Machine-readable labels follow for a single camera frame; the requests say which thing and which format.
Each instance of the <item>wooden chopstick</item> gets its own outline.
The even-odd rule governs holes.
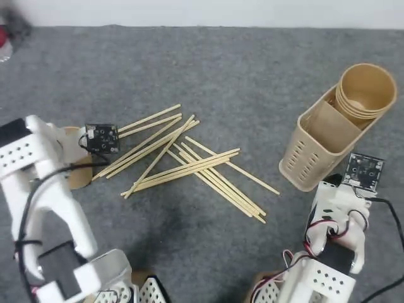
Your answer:
[[[176,132],[175,135],[173,135],[172,139],[168,142],[168,144],[164,147],[164,149],[158,154],[156,159],[149,165],[149,167],[142,173],[142,175],[139,177],[139,179],[132,185],[131,189],[129,192],[125,195],[125,199],[128,199],[129,196],[133,193],[133,191],[136,189],[136,187],[139,185],[139,183],[147,176],[147,174],[154,168],[154,166],[157,164],[157,162],[164,156],[164,154],[167,152],[167,150],[170,148],[170,146],[174,143],[174,141],[179,137],[179,135],[185,130],[188,126],[188,124],[194,119],[195,115],[192,115],[185,123],[184,125]]]
[[[163,183],[166,183],[166,182],[169,182],[169,181],[172,181],[172,180],[176,180],[178,178],[185,177],[186,175],[191,175],[191,174],[193,174],[195,172],[199,172],[199,171],[207,169],[209,167],[213,167],[213,166],[216,166],[216,165],[219,165],[219,164],[223,164],[228,160],[229,160],[229,157],[218,158],[218,159],[212,160],[210,162],[206,162],[202,166],[199,165],[197,167],[191,167],[190,169],[184,169],[184,170],[181,170],[179,172],[174,172],[173,174],[165,175],[163,177],[160,177],[160,178],[157,178],[157,179],[154,179],[154,180],[151,180],[151,181],[142,182],[142,183],[139,184],[139,186],[136,187],[134,192],[141,191],[143,189],[153,187],[153,186],[156,186],[156,185],[159,185],[159,184],[163,184]],[[121,193],[121,196],[127,195],[129,193],[129,191],[130,190]]]
[[[202,159],[194,150],[192,150],[185,143],[181,143],[181,145],[196,159]],[[246,203],[251,205],[258,213],[262,214],[262,216],[266,216],[266,212],[263,211],[256,203],[252,202],[242,191],[240,191],[237,187],[235,187],[228,179],[226,179],[221,173],[219,173],[216,169],[209,169],[213,174],[215,174],[221,181],[223,181],[229,188],[231,188],[236,194],[240,196]]]
[[[180,156],[182,156],[188,162],[193,162],[195,159],[190,156],[186,151],[184,151],[181,147],[175,146],[178,150],[180,150]],[[247,201],[243,200],[240,196],[237,195],[226,183],[221,181],[217,176],[215,176],[210,169],[206,169],[201,172],[209,181],[214,183],[214,185],[218,186],[224,193],[230,196],[234,202],[236,202],[241,208],[248,211],[254,218],[259,220],[261,223],[266,223],[264,219],[259,216],[259,211],[253,208]]]
[[[127,136],[130,136],[131,134],[135,134],[135,133],[138,133],[138,132],[140,132],[140,131],[144,131],[145,129],[152,128],[153,126],[157,126],[157,125],[160,125],[160,124],[169,122],[169,121],[171,121],[171,120],[175,120],[175,119],[177,119],[178,117],[182,117],[182,114],[176,114],[176,115],[170,116],[170,117],[168,117],[168,118],[165,118],[165,119],[162,119],[162,120],[159,120],[159,121],[156,121],[156,122],[147,124],[147,125],[142,126],[142,127],[140,127],[140,128],[135,128],[135,129],[132,129],[131,131],[126,131],[125,133],[119,134],[119,135],[118,135],[118,138],[119,138],[119,139],[125,138],[125,137],[127,137]]]
[[[124,126],[123,128],[118,129],[118,133],[121,133],[121,132],[123,132],[123,131],[125,131],[125,130],[127,130],[129,128],[134,128],[135,126],[137,126],[139,124],[142,124],[144,122],[150,121],[150,120],[152,120],[154,118],[160,117],[161,115],[164,115],[164,114],[166,114],[166,113],[168,113],[168,112],[170,112],[170,111],[172,111],[174,109],[178,109],[179,107],[181,107],[181,104],[177,104],[177,105],[172,106],[172,107],[170,107],[168,109],[162,110],[161,112],[157,112],[154,115],[151,115],[151,116],[148,116],[146,118],[143,118],[142,120],[139,120],[139,121],[136,121],[134,123],[131,123],[131,124],[127,125],[127,126]]]
[[[196,145],[197,147],[199,147],[200,149],[204,150],[207,153],[210,153],[211,155],[215,155],[216,153],[211,151],[209,148],[203,146],[201,143],[191,139],[190,137],[186,136],[185,137],[186,140],[188,140],[189,142],[191,142],[192,144]],[[274,194],[279,195],[279,191],[277,191],[275,188],[273,188],[272,186],[268,185],[267,183],[265,183],[264,181],[259,180],[257,177],[254,177],[252,174],[250,174],[249,172],[246,172],[244,169],[242,169],[241,167],[237,166],[236,164],[233,164],[232,162],[228,162],[226,163],[227,165],[229,165],[230,167],[232,167],[233,169],[237,170],[238,172],[240,172],[241,174],[245,175],[246,177],[250,178],[251,180],[253,180],[254,182],[257,182],[259,185],[267,188],[269,191],[273,192]]]
[[[215,160],[215,159],[217,159],[217,158],[221,158],[221,157],[224,157],[224,156],[229,156],[230,154],[237,153],[239,150],[240,150],[240,148],[236,148],[236,149],[234,149],[234,150],[229,150],[229,151],[226,151],[225,153],[219,153],[218,155],[211,156],[211,157],[208,157],[208,158],[205,158],[205,159],[202,159],[202,158],[201,158],[201,159],[199,159],[199,160],[196,161],[196,162],[188,163],[188,164],[185,164],[185,165],[182,165],[182,166],[178,166],[178,167],[174,167],[173,169],[165,170],[165,171],[163,171],[163,172],[159,172],[158,174],[151,175],[150,177],[145,178],[145,179],[143,180],[143,182],[150,181],[150,180],[159,178],[159,177],[161,177],[161,176],[163,176],[163,175],[168,175],[168,174],[171,174],[171,173],[173,173],[173,172],[177,172],[177,171],[182,170],[182,169],[187,169],[187,168],[189,168],[189,167],[192,167],[192,166],[195,166],[195,165],[199,165],[199,164],[201,164],[201,163],[205,163],[205,162],[208,162],[208,161],[210,161],[210,160]]]
[[[194,126],[198,125],[199,121],[193,121],[191,125],[189,125],[186,130],[193,128]],[[179,128],[177,128],[175,131],[172,131],[171,133],[165,135],[163,138],[157,140],[156,142],[152,143],[151,145],[145,147],[144,149],[138,151],[137,153],[131,155],[130,157],[124,159],[123,161],[119,162],[118,164],[115,164],[114,166],[110,167],[109,169],[105,170],[101,176],[106,175],[114,171],[113,173],[109,174],[107,178],[111,178],[112,176],[116,175],[117,173],[121,172],[122,170],[128,168],[130,165],[136,163],[138,160],[142,159],[143,157],[147,156],[149,153],[152,151],[156,150],[160,146],[166,144],[171,137],[174,135],[176,131],[178,131]]]
[[[128,158],[130,155],[132,155],[136,150],[139,150],[140,148],[144,147],[147,143],[149,143],[151,140],[153,140],[154,138],[156,138],[157,136],[159,136],[160,134],[162,134],[163,132],[165,132],[166,130],[168,130],[169,128],[171,128],[175,123],[179,122],[181,120],[181,118],[177,118],[176,120],[168,123],[168,125],[164,126],[161,130],[159,130],[157,133],[151,135],[149,138],[147,138],[146,140],[144,140],[143,142],[141,142],[140,144],[136,145],[134,148],[132,148],[131,150],[129,150],[127,153],[125,153],[123,156],[119,157],[117,160],[113,161],[110,165],[108,165],[106,168],[104,168],[103,170],[101,170],[97,175],[95,175],[92,179],[92,181],[94,181],[95,179],[98,179],[99,177],[102,177],[104,172],[108,171],[111,167],[115,166],[116,164],[118,164],[119,162],[125,160],[126,158]]]
[[[186,164],[186,162],[184,162],[181,158],[179,158],[176,154],[172,153],[170,150],[167,151],[167,153],[173,157],[174,159],[176,159],[179,163],[181,164]],[[213,190],[215,190],[219,195],[221,195],[223,198],[225,198],[227,201],[229,201],[230,203],[232,203],[235,207],[237,207],[240,211],[242,211],[246,216],[248,217],[252,217],[252,215],[245,210],[243,207],[239,206],[231,197],[229,197],[227,194],[225,194],[220,187],[214,185],[214,183],[210,182],[206,177],[204,177],[200,172],[194,172],[194,175],[196,175],[196,177],[200,178],[203,182],[205,182],[208,186],[210,186]]]

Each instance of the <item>stacked paper cups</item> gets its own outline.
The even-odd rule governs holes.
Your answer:
[[[383,68],[360,63],[343,74],[335,90],[335,108],[358,128],[388,110],[397,98],[393,77]]]

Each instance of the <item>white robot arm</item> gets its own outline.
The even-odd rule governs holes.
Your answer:
[[[262,279],[251,303],[347,303],[355,286],[350,275],[364,265],[370,206],[349,185],[320,182],[304,236],[306,251],[295,254],[280,275]]]
[[[15,241],[20,236],[32,179],[41,180],[85,157],[87,151],[78,144],[84,133],[80,129],[66,135],[63,129],[46,124],[37,116],[17,119],[0,128],[0,183],[11,213]],[[120,294],[126,294],[121,302],[137,302],[138,289],[131,284],[131,267],[122,251],[113,250],[92,262],[86,261],[97,252],[97,243],[64,175],[57,174],[45,181],[33,196],[24,241],[42,240],[42,220],[47,211],[55,212],[67,223],[73,242],[48,252],[43,252],[38,243],[23,246],[26,269],[44,281],[44,286],[36,291],[39,301],[78,302],[101,289],[119,285]]]

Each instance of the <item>perforated white panel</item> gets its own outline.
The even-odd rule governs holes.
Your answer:
[[[323,299],[322,295],[320,295],[318,292],[313,292],[309,303],[321,303],[322,299]]]
[[[31,134],[0,148],[0,177],[47,157],[41,135]]]
[[[140,303],[166,303],[154,278],[148,278],[140,290]]]
[[[261,289],[257,296],[256,303],[276,303],[278,300],[279,288],[274,282]]]
[[[118,282],[110,289],[98,292],[93,303],[127,303],[130,299],[129,287],[124,282]]]
[[[339,303],[348,302],[355,285],[355,279],[316,260],[307,262],[302,282],[319,294]]]

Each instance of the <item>tan paper cup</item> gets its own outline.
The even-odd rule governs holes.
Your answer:
[[[66,134],[72,133],[73,131],[77,131],[80,128],[75,126],[67,126],[64,128]],[[80,159],[79,161],[75,162],[74,164],[87,164],[92,163],[92,157],[88,154],[86,157]],[[70,189],[79,189],[89,185],[91,179],[93,177],[93,169],[91,167],[85,169],[76,169],[70,173],[68,182]]]
[[[367,123],[371,121],[370,119],[353,116],[351,113],[347,112],[339,102],[335,102],[335,109],[360,129],[363,129],[363,126],[367,125]]]
[[[373,114],[368,114],[361,112],[355,108],[352,108],[349,106],[348,102],[341,96],[341,91],[337,87],[335,91],[335,103],[339,105],[339,107],[343,107],[343,110],[347,113],[349,113],[351,116],[354,116],[356,118],[360,119],[374,119],[376,118],[380,113],[373,113]]]
[[[351,66],[338,84],[347,105],[363,114],[385,111],[397,98],[397,85],[388,71],[369,63]]]

